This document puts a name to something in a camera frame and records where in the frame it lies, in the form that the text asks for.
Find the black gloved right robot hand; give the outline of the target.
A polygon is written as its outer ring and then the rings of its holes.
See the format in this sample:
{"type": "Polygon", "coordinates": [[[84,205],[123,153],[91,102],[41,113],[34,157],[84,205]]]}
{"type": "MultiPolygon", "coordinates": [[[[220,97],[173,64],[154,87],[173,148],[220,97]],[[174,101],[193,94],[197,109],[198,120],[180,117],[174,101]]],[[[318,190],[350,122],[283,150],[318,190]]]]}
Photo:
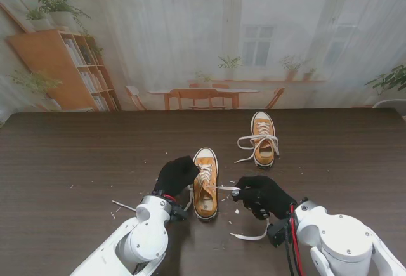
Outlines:
{"type": "Polygon", "coordinates": [[[238,190],[232,192],[233,200],[241,200],[244,207],[259,220],[265,220],[271,214],[279,220],[287,218],[291,206],[297,204],[296,200],[267,176],[243,176],[235,187],[238,190]]]}

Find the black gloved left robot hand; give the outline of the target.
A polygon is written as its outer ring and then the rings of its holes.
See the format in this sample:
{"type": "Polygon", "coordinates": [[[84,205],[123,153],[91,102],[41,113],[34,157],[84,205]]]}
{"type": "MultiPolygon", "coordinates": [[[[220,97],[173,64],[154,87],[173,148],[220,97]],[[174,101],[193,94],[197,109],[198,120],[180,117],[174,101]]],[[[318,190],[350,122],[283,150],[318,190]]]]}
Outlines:
{"type": "Polygon", "coordinates": [[[152,193],[176,197],[194,182],[199,171],[189,155],[170,161],[161,169],[152,193]]]}

